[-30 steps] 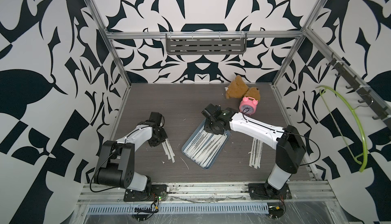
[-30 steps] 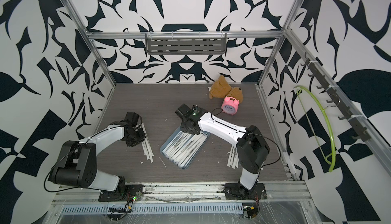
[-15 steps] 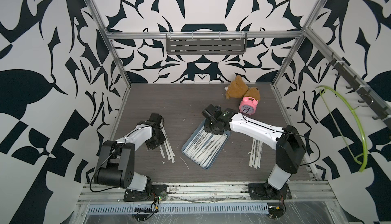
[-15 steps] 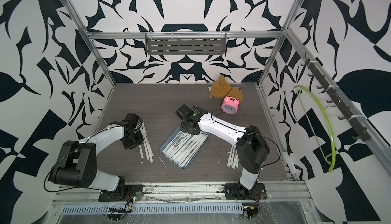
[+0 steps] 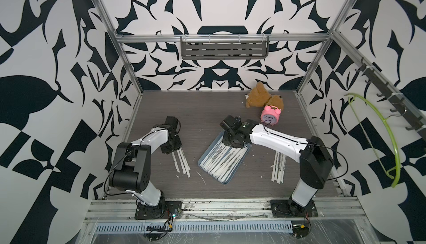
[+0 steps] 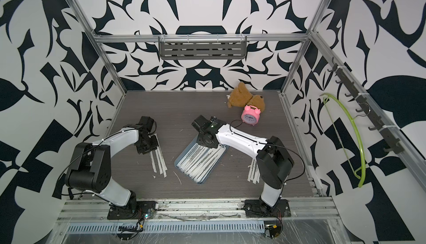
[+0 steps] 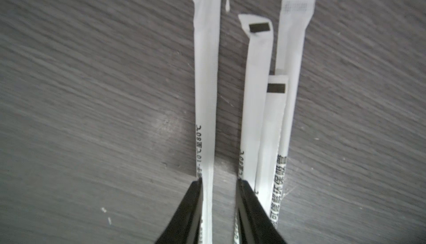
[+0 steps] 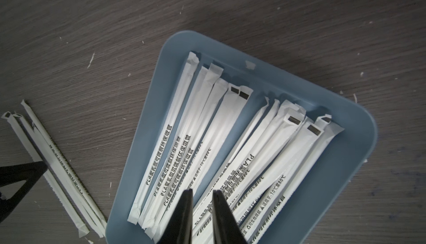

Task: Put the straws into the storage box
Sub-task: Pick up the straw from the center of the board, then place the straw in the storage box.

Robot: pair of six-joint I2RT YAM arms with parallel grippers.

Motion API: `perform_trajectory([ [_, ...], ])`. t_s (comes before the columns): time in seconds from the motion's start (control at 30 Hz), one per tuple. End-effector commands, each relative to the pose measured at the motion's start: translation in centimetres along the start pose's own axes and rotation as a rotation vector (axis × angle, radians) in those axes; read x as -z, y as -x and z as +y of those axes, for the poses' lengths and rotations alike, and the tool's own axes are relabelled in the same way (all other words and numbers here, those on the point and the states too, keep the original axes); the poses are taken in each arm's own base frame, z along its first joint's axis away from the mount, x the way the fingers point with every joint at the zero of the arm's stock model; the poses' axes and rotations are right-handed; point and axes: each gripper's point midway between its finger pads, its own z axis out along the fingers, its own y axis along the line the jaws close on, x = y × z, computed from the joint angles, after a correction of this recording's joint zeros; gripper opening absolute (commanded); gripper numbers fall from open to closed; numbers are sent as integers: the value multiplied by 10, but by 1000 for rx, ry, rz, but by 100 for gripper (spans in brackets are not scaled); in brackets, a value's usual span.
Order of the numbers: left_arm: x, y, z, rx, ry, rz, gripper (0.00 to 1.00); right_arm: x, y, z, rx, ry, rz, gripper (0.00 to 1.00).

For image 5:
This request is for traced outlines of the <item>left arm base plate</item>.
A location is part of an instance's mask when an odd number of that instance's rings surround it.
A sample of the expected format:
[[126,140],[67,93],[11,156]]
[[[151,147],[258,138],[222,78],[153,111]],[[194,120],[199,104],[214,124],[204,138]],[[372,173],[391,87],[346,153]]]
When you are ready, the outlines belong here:
[[136,220],[156,220],[179,217],[182,213],[181,201],[160,202],[158,206],[147,206],[138,202],[134,218]]

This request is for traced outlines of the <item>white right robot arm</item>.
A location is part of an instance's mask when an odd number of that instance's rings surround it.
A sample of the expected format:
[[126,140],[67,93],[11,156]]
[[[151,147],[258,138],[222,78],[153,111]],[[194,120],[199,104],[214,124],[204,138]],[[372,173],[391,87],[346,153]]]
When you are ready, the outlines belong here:
[[289,207],[304,209],[316,193],[323,189],[333,167],[333,160],[321,138],[294,137],[248,119],[227,116],[220,126],[223,143],[233,148],[255,144],[270,148],[299,163],[300,179],[288,201]]

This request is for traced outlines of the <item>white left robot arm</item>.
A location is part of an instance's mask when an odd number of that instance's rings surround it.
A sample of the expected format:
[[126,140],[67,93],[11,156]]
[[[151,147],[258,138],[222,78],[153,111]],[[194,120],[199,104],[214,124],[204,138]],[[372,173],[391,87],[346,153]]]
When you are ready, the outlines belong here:
[[115,151],[114,162],[106,182],[110,187],[131,194],[138,208],[160,213],[165,210],[164,193],[150,181],[151,157],[160,149],[171,154],[182,147],[179,137],[180,121],[168,116],[163,124],[154,126],[149,133],[131,143],[120,143]]

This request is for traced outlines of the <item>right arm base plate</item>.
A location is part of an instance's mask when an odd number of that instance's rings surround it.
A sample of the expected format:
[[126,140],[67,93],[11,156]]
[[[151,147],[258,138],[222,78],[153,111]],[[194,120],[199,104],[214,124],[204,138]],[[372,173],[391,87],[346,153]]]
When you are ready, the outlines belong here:
[[313,200],[310,200],[305,207],[296,204],[292,199],[271,200],[271,212],[273,217],[317,217],[318,212]]

